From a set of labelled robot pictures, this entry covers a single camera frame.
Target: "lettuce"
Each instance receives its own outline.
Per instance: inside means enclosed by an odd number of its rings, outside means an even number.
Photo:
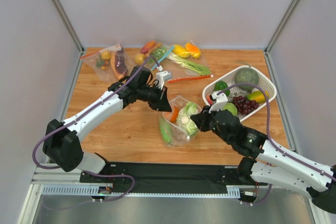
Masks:
[[[197,104],[188,102],[183,109],[179,111],[179,115],[176,119],[176,125],[184,129],[188,134],[197,130],[196,124],[190,119],[190,116],[197,114]]]

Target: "green cucumber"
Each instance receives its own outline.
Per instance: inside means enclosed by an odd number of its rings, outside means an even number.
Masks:
[[[159,126],[163,141],[166,144],[173,144],[172,129],[169,123],[164,118],[159,118]]]

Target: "plastic basket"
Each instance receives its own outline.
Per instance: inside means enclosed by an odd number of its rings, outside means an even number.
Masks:
[[[222,77],[218,78],[217,80],[213,81],[212,83],[210,83],[208,86],[206,86],[203,89],[203,93],[202,93],[202,97],[204,102],[209,105],[209,103],[206,101],[205,97],[208,94],[211,94],[212,92],[214,92],[214,88],[215,88],[215,84],[217,81],[225,81],[227,83],[227,85],[230,87],[231,85],[235,84],[235,75],[236,72],[241,69],[241,68],[249,68],[249,66],[241,66],[238,67],[234,70],[232,70],[231,72],[223,75]],[[269,93],[269,101],[272,101],[275,96],[277,95],[277,89],[275,88],[274,84],[263,74],[261,73],[258,69],[251,67],[252,69],[256,70],[258,75],[259,75],[259,84],[258,86],[261,87],[263,90],[267,91]],[[240,89],[239,87],[234,87],[230,89],[230,92],[233,93],[245,93],[247,94],[247,91],[244,91],[242,89]],[[257,113],[257,111],[261,110],[261,108],[266,106],[266,102],[264,102],[263,104],[261,104],[259,106],[259,108],[257,108],[255,111],[251,112],[248,115],[242,115],[240,113],[238,113],[238,117],[240,119],[240,121],[242,122],[243,120],[249,118],[250,116],[252,116],[253,114]]]

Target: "melon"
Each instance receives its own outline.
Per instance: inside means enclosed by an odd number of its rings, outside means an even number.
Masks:
[[[259,83],[259,75],[256,70],[252,68],[241,68],[237,71],[235,75],[235,83],[240,84],[243,82],[252,83],[254,85],[258,85]],[[254,89],[254,87],[249,85],[240,85],[241,89],[245,91],[250,91]]]

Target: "metal floor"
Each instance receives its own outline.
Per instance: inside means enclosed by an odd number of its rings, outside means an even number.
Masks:
[[[266,189],[260,189],[262,196]],[[86,201],[87,196],[44,196],[48,207],[61,208]],[[39,204],[35,224],[314,224],[308,201],[284,189],[273,189],[258,206],[236,199],[125,197],[114,202],[88,203],[70,210],[47,210]]]

